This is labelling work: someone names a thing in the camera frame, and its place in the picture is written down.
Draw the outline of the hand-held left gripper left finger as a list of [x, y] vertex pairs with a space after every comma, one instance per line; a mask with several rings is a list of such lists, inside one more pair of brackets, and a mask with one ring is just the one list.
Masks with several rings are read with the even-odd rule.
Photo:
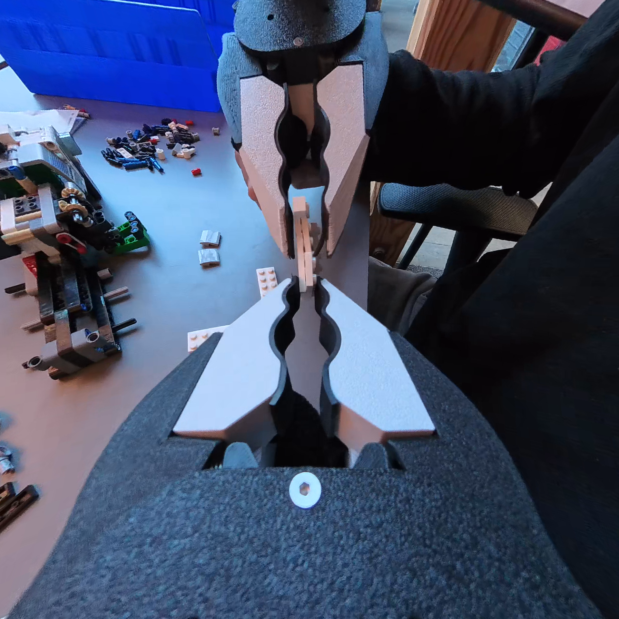
[[294, 394], [285, 352], [295, 338], [298, 277], [277, 288], [228, 326], [173, 432], [256, 449], [286, 433]]

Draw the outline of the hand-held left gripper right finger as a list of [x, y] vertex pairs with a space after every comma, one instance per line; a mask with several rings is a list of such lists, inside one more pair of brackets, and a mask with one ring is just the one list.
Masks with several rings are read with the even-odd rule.
[[314, 299], [328, 354], [320, 396], [326, 433], [356, 454], [370, 443], [432, 435], [435, 425], [389, 330], [326, 279]]

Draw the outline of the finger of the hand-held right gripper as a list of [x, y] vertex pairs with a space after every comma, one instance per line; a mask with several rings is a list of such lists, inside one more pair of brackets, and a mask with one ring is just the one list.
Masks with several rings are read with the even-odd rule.
[[332, 256], [349, 217], [367, 152], [363, 65], [337, 66], [318, 82], [317, 103], [329, 136], [322, 152], [328, 180], [323, 205], [328, 217], [326, 254]]
[[267, 227], [280, 251], [295, 256], [291, 209], [283, 187], [285, 160], [277, 133], [289, 103], [285, 89], [267, 77], [240, 80], [240, 157]]

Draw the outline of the white blue lego assembly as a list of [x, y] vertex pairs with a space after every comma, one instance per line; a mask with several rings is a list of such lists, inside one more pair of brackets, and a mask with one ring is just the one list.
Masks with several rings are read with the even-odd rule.
[[305, 213], [295, 213], [294, 228], [299, 290], [301, 294], [313, 294], [318, 276], [315, 273], [316, 258], [313, 255], [310, 225]]

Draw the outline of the short white lego plate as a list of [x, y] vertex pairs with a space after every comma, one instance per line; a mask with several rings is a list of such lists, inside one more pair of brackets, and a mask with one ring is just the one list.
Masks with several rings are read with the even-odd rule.
[[213, 328], [197, 329], [187, 333], [188, 352], [194, 352], [201, 344], [207, 341], [212, 335], [220, 334], [227, 329], [228, 325]]

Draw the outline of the pile of small lego pins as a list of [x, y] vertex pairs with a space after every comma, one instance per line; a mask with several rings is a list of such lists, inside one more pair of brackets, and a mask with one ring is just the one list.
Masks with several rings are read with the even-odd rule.
[[163, 118], [159, 123], [144, 123], [124, 135], [106, 138], [101, 155], [111, 166], [127, 172], [145, 169], [164, 174], [167, 158], [191, 160], [200, 139], [192, 120]]

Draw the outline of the green black lego subassembly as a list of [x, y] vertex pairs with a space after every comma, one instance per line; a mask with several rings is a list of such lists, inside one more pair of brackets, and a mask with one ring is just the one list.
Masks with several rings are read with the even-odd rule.
[[150, 246], [147, 229], [132, 211], [124, 213], [126, 222], [116, 228], [114, 255], [125, 254]]

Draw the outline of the partly built lego truck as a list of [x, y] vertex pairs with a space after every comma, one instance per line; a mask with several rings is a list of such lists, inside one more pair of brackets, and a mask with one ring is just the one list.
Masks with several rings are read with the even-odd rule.
[[98, 262], [103, 252], [119, 256], [120, 225], [105, 214], [80, 154], [52, 126], [1, 125], [1, 249], [19, 251], [25, 279], [5, 292], [36, 298], [38, 319], [22, 329], [42, 329], [44, 344], [22, 366], [54, 380], [119, 354], [119, 332], [137, 322], [113, 317], [111, 302], [129, 290], [106, 291], [113, 275]]

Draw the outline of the person's right hand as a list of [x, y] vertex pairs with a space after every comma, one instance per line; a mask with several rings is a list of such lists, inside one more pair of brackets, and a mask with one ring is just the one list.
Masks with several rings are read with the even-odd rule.
[[244, 166], [240, 150], [239, 151], [235, 151], [235, 160], [236, 160], [236, 163], [238, 164], [238, 166], [240, 167], [241, 173], [243, 175], [244, 182], [246, 183], [247, 193], [248, 193], [249, 198], [252, 201], [254, 201], [258, 205], [259, 209], [261, 210], [261, 206], [259, 204], [256, 192], [255, 192], [255, 190], [254, 190], [254, 188], [252, 186], [252, 182], [251, 182], [250, 176], [249, 176], [249, 174], [246, 171], [246, 168]]

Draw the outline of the person's leg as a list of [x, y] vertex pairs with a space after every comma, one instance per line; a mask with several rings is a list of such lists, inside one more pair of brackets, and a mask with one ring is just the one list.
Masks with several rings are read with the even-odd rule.
[[367, 312], [387, 329], [405, 336], [437, 278], [397, 269], [373, 257], [368, 262]]

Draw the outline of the person's torso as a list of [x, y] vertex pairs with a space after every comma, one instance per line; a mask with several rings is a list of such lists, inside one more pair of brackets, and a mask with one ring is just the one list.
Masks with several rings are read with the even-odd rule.
[[[618, 1], [566, 45], [618, 47]], [[550, 183], [504, 258], [435, 290], [414, 341], [491, 422], [576, 580], [618, 618], [618, 84]]]

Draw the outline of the blue storage bin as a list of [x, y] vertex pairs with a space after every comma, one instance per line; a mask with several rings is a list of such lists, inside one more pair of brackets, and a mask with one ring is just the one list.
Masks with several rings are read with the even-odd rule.
[[1, 55], [35, 94], [218, 112], [233, 1], [1, 1]]

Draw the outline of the instruction booklet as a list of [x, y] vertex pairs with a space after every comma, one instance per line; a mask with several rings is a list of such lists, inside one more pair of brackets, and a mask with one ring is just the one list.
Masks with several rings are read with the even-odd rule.
[[81, 120], [81, 117], [75, 110], [1, 112], [1, 125], [8, 125], [13, 130], [35, 131], [52, 126], [58, 134], [71, 134], [76, 120]]

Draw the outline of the wooden post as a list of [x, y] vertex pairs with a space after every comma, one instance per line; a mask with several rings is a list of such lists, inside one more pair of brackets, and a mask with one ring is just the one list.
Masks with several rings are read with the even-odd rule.
[[[496, 64], [515, 18], [480, 1], [419, 1], [415, 16], [396, 18], [395, 2], [383, 1], [394, 25], [411, 25], [405, 49], [430, 67], [489, 72]], [[414, 224], [378, 212], [382, 184], [370, 185], [369, 253], [395, 266]]]

